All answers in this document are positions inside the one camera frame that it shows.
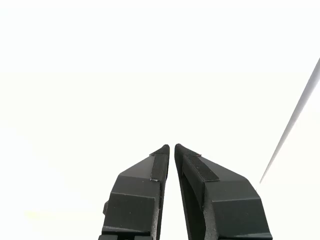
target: black rubber pad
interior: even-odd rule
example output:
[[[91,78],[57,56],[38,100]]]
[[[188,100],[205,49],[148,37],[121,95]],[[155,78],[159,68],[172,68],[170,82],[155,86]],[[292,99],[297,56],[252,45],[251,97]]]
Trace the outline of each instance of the black rubber pad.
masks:
[[[155,154],[150,179],[153,181],[165,180],[167,176],[168,163],[169,160],[167,155]]]
[[[219,181],[219,177],[211,171],[211,169],[204,164],[197,156],[195,155],[186,155],[186,161],[194,168],[194,170],[199,174],[202,179],[202,182],[216,182]]]

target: white background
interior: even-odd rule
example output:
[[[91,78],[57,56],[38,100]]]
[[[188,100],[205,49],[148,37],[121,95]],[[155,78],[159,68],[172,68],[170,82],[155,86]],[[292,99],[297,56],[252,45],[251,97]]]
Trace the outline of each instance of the white background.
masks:
[[[319,87],[259,180],[320,56],[316,2],[0,6],[0,239],[98,239],[118,174],[163,144],[161,239],[187,239],[176,143],[247,177],[275,240],[315,237]]]

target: black plastic part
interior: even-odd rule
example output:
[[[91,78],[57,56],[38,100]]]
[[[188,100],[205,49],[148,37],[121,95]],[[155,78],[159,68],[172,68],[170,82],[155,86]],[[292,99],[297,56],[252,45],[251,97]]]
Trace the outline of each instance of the black plastic part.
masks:
[[[271,240],[250,182],[181,144],[174,150],[189,240]]]
[[[159,240],[170,148],[120,173],[103,208],[99,240]]]

